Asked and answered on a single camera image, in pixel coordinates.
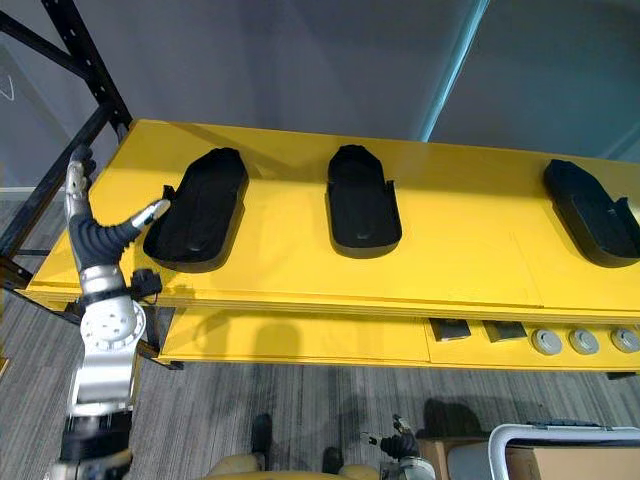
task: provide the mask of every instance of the black shoe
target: black shoe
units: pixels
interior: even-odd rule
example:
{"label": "black shoe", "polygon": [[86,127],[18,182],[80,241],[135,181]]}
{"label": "black shoe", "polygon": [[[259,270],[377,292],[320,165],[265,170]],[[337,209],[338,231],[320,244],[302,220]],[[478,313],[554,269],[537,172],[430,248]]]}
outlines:
{"label": "black shoe", "polygon": [[322,453],[322,473],[337,475],[344,466],[342,450],[336,447],[327,447]]}
{"label": "black shoe", "polygon": [[271,415],[268,413],[262,413],[253,419],[251,425],[251,453],[264,455],[265,470],[269,470],[272,430]]}

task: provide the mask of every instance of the robotic hand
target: robotic hand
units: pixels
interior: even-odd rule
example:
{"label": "robotic hand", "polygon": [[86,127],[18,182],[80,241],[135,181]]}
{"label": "robotic hand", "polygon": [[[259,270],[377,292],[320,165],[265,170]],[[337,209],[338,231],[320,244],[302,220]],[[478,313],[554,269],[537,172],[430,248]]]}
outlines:
{"label": "robotic hand", "polygon": [[[129,243],[170,206],[168,200],[157,200],[120,225],[99,225],[87,195],[90,156],[84,145],[71,155],[65,197],[82,287],[79,303],[85,307],[80,324],[84,360],[71,387],[60,459],[45,480],[120,479],[129,471],[136,345],[146,320],[118,264]],[[159,288],[151,293],[162,288],[157,280]]]}
{"label": "robotic hand", "polygon": [[363,432],[364,443],[380,446],[380,450],[397,460],[397,463],[383,463],[380,478],[388,480],[436,480],[433,466],[420,457],[418,442],[406,420],[393,415],[393,428],[398,434],[391,437]]}

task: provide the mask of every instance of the white container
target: white container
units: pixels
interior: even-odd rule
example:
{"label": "white container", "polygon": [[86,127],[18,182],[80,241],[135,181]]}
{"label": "white container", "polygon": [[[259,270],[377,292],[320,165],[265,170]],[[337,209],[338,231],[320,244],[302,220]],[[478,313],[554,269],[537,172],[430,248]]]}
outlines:
{"label": "white container", "polygon": [[634,427],[572,427],[504,424],[491,432],[488,442],[452,448],[447,457],[451,480],[509,480],[506,449],[509,442],[606,447],[607,443],[640,446]]}

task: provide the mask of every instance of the gray wall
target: gray wall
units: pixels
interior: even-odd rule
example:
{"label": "gray wall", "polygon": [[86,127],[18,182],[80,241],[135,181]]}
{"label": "gray wall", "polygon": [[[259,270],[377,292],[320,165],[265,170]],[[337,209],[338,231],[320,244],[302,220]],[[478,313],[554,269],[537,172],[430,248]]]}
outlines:
{"label": "gray wall", "polygon": [[[135,117],[415,139],[471,0],[76,3]],[[3,9],[62,46],[40,2]],[[34,185],[95,103],[3,42],[0,186]],[[494,0],[432,140],[623,157],[639,45],[636,0]],[[99,162],[114,146],[106,129]]]}
{"label": "gray wall", "polygon": [[431,139],[624,157],[640,140],[640,1],[493,1]]}
{"label": "gray wall", "polygon": [[[39,2],[5,3],[60,44]],[[135,117],[415,138],[471,0],[76,3]],[[12,39],[6,46],[72,134],[93,108],[86,87]],[[22,137],[24,150],[3,147],[5,185],[33,183],[31,171],[50,161]],[[51,146],[45,137],[38,143]]]}

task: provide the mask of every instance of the robotic arm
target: robotic arm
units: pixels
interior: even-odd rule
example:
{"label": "robotic arm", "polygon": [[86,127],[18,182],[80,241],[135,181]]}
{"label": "robotic arm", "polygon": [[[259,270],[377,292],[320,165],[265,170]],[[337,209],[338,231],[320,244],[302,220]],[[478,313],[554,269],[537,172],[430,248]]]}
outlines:
{"label": "robotic arm", "polygon": [[157,200],[119,225],[99,225],[87,194],[84,165],[90,155],[86,146],[73,152],[65,197],[85,307],[80,324],[84,359],[69,395],[60,459],[45,480],[120,479],[129,471],[136,345],[146,320],[118,264],[129,243],[170,206],[168,200]]}

